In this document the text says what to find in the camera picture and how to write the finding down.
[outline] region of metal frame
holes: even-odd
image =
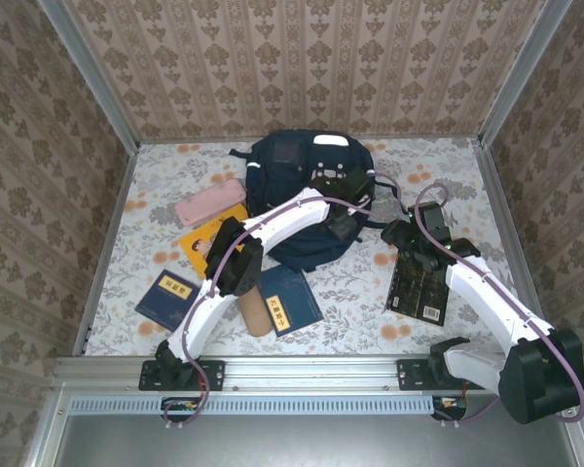
[[[136,132],[125,116],[122,106],[115,97],[115,93],[112,92],[103,72],[93,58],[84,37],[78,30],[76,22],[70,16],[65,2],[39,0],[39,3],[58,33],[58,37],[65,45],[71,59],[76,63],[80,73],[85,78],[95,100],[104,111],[104,114],[106,114],[110,125],[115,129],[128,154],[133,156],[138,149]]]
[[[484,146],[490,146],[493,143],[570,5],[571,0],[545,2],[528,39],[517,55],[513,68],[506,77],[506,81],[497,94],[480,129],[481,141]]]
[[[456,391],[401,391],[398,387],[396,360],[423,358],[425,355],[388,356],[343,355],[330,357],[229,357],[210,358],[226,361],[224,390],[217,400],[239,400],[247,396],[262,399],[278,397],[289,400],[304,396],[354,398],[355,401],[423,401],[427,396],[457,395]],[[82,396],[123,396],[142,398],[163,393],[138,391],[142,363],[151,357],[67,357],[55,367],[50,395],[30,453],[27,467],[55,464],[72,400]],[[470,391],[472,396],[488,391]],[[177,391],[165,396],[191,397],[195,392]]]
[[[85,346],[87,339],[89,338],[91,325],[95,318],[95,312],[97,311],[97,305],[99,304],[99,298],[101,297],[102,288],[104,286],[104,279],[106,278],[108,265],[110,264],[110,259],[113,254],[113,248],[115,247],[117,232],[119,231],[119,226],[121,224],[121,216],[124,212],[124,207],[126,206],[126,200],[128,199],[129,186],[131,185],[134,170],[136,169],[136,158],[136,154],[129,157],[128,165],[124,172],[124,179],[117,194],[117,202],[113,209],[113,215],[110,218],[110,224],[108,225],[108,231],[106,232],[106,237],[104,239],[104,246],[101,250],[89,296],[85,303],[85,310],[83,312],[82,321],[80,322],[80,328],[78,329],[78,336],[76,337],[71,352],[74,356],[83,355],[85,352]]]
[[[534,282],[529,274],[526,256],[517,236],[517,229],[515,229],[515,223],[510,214],[489,146],[478,145],[476,160],[487,190],[497,231],[504,245],[506,261],[513,276],[517,296],[533,313],[542,317],[543,310],[536,295],[536,289],[534,289]]]

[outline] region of backpack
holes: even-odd
[[[347,146],[329,144],[333,138],[328,136],[345,138]],[[293,198],[317,176],[344,178],[355,167],[374,173],[370,152],[356,139],[333,131],[277,131],[253,144],[250,153],[233,149],[230,155],[246,160],[246,203],[251,217]],[[372,201],[365,209],[371,207]],[[312,271],[344,255],[364,226],[384,227],[370,223],[366,214],[357,212],[351,217],[357,226],[355,235],[348,240],[336,238],[325,225],[317,224],[282,241],[269,255],[291,269]]]

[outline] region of blue book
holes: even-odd
[[[265,270],[258,287],[278,338],[324,319],[302,272],[287,266]]]
[[[143,316],[175,331],[191,308],[199,287],[165,269],[136,306]]]

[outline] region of book cover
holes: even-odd
[[[215,219],[212,219],[179,239],[179,244],[184,250],[184,253],[186,253],[193,268],[197,271],[199,279],[205,277],[205,267],[207,266],[205,258],[207,257],[207,252],[210,251],[210,247],[221,228],[221,224],[223,224],[225,219],[229,219],[230,217],[244,221],[248,215],[242,204],[236,204]]]
[[[448,293],[448,286],[435,274],[398,257],[391,277],[386,308],[426,323],[443,326]]]
[[[324,319],[302,272],[287,266],[265,270],[258,287],[278,338]]]
[[[164,269],[138,303],[136,311],[169,331],[175,331],[198,294],[199,286]]]

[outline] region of white table surface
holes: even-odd
[[[499,233],[469,139],[362,140],[376,169],[397,178],[406,205],[434,180],[451,189],[444,215],[453,237],[467,236],[493,272],[512,288]],[[182,227],[174,205],[226,178],[244,178],[244,161],[228,156],[250,143],[157,144],[140,148],[121,225],[93,321],[86,355],[153,355],[169,332],[134,311],[163,269],[199,283],[177,240]],[[373,210],[391,205],[378,189]],[[277,339],[274,332],[250,337],[235,305],[224,313],[205,355],[338,355],[426,353],[431,344],[464,336],[493,348],[493,335],[451,292],[443,328],[384,308],[397,250],[364,229],[338,261],[307,274],[324,320]],[[265,259],[264,269],[276,262]]]

